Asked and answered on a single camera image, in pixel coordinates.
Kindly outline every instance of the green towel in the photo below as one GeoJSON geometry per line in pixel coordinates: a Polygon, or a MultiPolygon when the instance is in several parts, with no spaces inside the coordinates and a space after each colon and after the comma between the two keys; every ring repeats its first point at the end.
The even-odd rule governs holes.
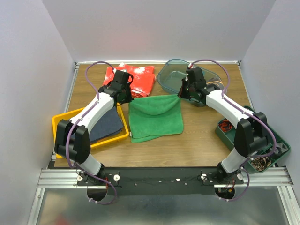
{"type": "Polygon", "coordinates": [[[132,143],[181,134],[180,98],[177,95],[135,98],[129,103],[129,125],[132,143]]]}

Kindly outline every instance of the cloth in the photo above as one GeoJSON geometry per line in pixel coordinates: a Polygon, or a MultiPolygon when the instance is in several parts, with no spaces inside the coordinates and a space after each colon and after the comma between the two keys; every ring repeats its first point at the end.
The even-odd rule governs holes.
{"type": "Polygon", "coordinates": [[[177,95],[136,98],[129,103],[129,125],[132,143],[181,134],[180,98],[177,95]]]}
{"type": "Polygon", "coordinates": [[[117,135],[121,132],[123,123],[118,115],[117,107],[107,111],[90,131],[90,142],[95,143],[99,139],[117,135]]]}
{"type": "MultiPolygon", "coordinates": [[[[128,73],[133,75],[134,79],[130,87],[131,94],[134,98],[149,96],[156,80],[156,77],[153,74],[154,66],[133,67],[125,63],[121,63],[118,67],[116,67],[116,69],[125,69],[128,73]]],[[[110,81],[112,81],[113,76],[113,69],[111,67],[108,67],[106,70],[103,85],[107,85],[110,81]]]]}

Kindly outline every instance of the yellow tray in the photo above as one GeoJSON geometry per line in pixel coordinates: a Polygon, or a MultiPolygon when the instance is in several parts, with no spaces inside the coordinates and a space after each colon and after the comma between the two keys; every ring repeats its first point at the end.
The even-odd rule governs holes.
{"type": "MultiPolygon", "coordinates": [[[[69,111],[69,112],[66,112],[66,113],[62,113],[62,114],[53,116],[53,118],[52,118],[52,126],[53,126],[54,140],[56,138],[56,129],[57,129],[58,123],[62,119],[69,120],[70,118],[72,118],[72,117],[76,116],[78,113],[80,113],[83,109],[84,108],[76,109],[76,110],[73,110],[73,111],[69,111]]],[[[125,118],[124,118],[121,106],[117,106],[117,111],[118,111],[118,115],[121,118],[122,123],[123,123],[123,128],[122,128],[121,132],[118,133],[117,135],[105,137],[105,138],[97,141],[96,143],[91,144],[91,146],[90,146],[91,150],[95,149],[95,148],[98,148],[100,146],[104,146],[104,145],[113,143],[113,142],[118,142],[118,141],[123,140],[123,139],[125,139],[125,138],[127,138],[129,136],[129,130],[128,130],[128,127],[127,127],[127,124],[126,124],[126,121],[125,121],[125,118]]],[[[62,158],[62,156],[60,156],[58,154],[56,154],[56,157],[57,158],[62,158]]]]}

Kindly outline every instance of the white wall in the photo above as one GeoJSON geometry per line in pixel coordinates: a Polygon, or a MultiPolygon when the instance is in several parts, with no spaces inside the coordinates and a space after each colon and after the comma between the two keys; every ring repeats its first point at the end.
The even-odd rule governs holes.
{"type": "Polygon", "coordinates": [[[275,0],[43,0],[75,61],[241,60],[275,0]]]}
{"type": "Polygon", "coordinates": [[[41,0],[0,7],[0,224],[27,224],[73,60],[41,0]]]}
{"type": "Polygon", "coordinates": [[[241,68],[252,103],[292,147],[285,163],[300,200],[300,1],[276,1],[241,68]]]}

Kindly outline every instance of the wooden table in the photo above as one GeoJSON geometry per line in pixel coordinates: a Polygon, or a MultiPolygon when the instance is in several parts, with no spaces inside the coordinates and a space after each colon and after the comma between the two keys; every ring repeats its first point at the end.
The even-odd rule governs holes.
{"type": "MultiPolygon", "coordinates": [[[[85,79],[88,65],[80,65],[72,94],[69,111],[85,107],[95,96],[95,91],[85,79]]],[[[163,64],[156,64],[154,73],[157,76],[163,64]]],[[[218,74],[226,84],[226,75],[218,65],[201,64],[201,67],[218,74]]],[[[231,83],[227,95],[240,105],[249,105],[238,66],[225,64],[231,83]]],[[[95,65],[89,70],[89,78],[96,87],[101,87],[107,65],[95,65]]],[[[155,82],[151,95],[167,94],[155,82]]],[[[128,121],[128,104],[122,105],[128,121]]],[[[229,150],[215,134],[217,123],[223,118],[215,110],[196,107],[181,101],[181,112],[184,130],[181,135],[166,135],[142,143],[131,143],[130,138],[93,150],[92,155],[105,166],[216,166],[227,157],[229,150]]],[[[67,166],[64,158],[55,161],[56,167],[67,166]]]]}

